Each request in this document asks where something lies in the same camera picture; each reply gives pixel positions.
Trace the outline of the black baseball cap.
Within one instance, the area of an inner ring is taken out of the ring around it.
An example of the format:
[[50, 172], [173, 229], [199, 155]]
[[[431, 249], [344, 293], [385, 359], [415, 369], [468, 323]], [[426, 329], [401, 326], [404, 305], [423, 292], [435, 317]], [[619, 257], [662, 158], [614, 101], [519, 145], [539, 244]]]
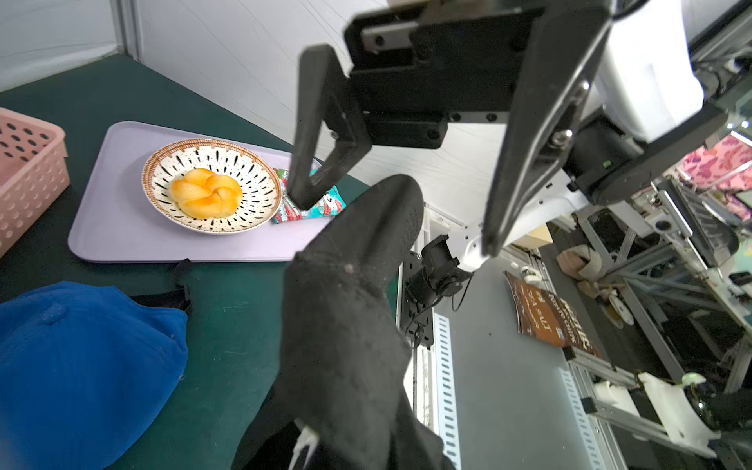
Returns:
[[448, 469], [409, 404], [411, 359], [386, 289], [423, 218], [393, 175], [357, 197], [284, 273], [279, 371], [237, 446], [236, 469]]

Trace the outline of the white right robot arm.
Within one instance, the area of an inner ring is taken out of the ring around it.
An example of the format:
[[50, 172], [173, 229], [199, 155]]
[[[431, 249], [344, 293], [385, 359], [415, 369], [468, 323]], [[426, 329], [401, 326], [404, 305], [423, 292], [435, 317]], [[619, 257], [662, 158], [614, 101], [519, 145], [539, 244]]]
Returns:
[[291, 199], [312, 207], [375, 146], [503, 125], [483, 220], [454, 251], [468, 271], [581, 200], [630, 198], [726, 119], [677, 1], [409, 1], [344, 37], [350, 72], [326, 44], [300, 58]]

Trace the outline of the blue baseball cap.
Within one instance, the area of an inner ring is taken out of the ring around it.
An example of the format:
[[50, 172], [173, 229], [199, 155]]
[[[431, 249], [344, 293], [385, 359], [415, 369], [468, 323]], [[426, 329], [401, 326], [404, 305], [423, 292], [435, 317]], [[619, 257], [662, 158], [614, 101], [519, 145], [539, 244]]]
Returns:
[[191, 297], [59, 282], [1, 306], [1, 465], [103, 469], [158, 417], [187, 362]]

